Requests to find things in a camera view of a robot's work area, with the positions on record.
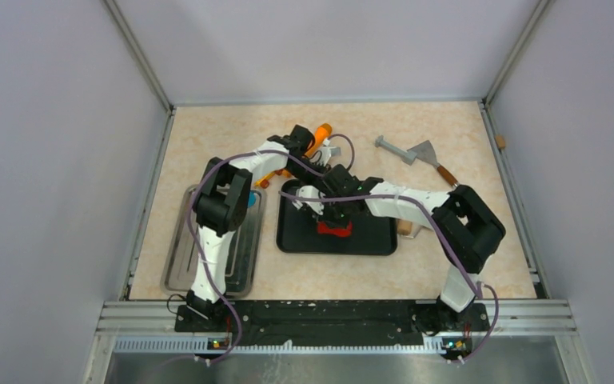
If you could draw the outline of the metal scraper wooden handle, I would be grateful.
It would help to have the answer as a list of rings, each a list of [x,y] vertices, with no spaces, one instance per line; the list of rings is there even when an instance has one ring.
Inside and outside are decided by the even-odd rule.
[[[408,152],[414,154],[416,159],[433,166],[437,173],[452,188],[456,188],[459,185],[457,178],[438,161],[436,151],[429,140],[425,140],[411,147],[408,149]]]

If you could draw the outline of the red dough piece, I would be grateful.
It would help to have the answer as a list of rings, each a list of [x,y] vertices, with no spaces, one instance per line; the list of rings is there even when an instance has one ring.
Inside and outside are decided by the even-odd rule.
[[[339,238],[347,238],[352,234],[353,224],[349,222],[346,226],[331,226],[326,222],[317,224],[317,233],[320,235],[336,236]]]

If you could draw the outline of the black baking tray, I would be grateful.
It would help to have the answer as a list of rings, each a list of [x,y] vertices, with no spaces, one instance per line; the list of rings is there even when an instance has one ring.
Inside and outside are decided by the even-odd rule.
[[[389,256],[397,250],[397,224],[392,218],[356,215],[349,235],[321,233],[315,218],[280,198],[276,244],[287,254]]]

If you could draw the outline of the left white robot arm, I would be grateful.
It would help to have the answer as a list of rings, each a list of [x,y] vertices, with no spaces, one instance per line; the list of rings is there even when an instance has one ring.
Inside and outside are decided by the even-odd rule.
[[[290,134],[273,135],[253,151],[209,160],[190,201],[196,224],[188,221],[188,225],[198,260],[194,283],[185,296],[194,321],[204,330],[216,330],[224,321],[222,302],[229,247],[245,220],[251,187],[266,175],[283,170],[317,186],[329,166],[325,159],[314,163],[310,158],[332,132],[327,123],[315,133],[296,125]]]

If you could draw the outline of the wooden rolling pin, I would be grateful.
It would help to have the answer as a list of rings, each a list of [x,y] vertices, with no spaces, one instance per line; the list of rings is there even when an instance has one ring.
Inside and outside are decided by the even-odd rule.
[[[420,231],[421,227],[414,222],[397,220],[397,234],[401,237],[415,238]]]

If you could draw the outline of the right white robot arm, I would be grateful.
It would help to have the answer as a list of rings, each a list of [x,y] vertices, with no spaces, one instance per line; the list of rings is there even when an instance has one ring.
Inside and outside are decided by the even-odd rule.
[[[470,186],[432,192],[368,177],[361,181],[343,166],[331,169],[297,196],[328,228],[345,227],[366,214],[411,222],[433,231],[449,261],[445,284],[429,311],[427,333],[457,330],[468,321],[473,301],[482,296],[480,273],[506,235],[500,219]]]

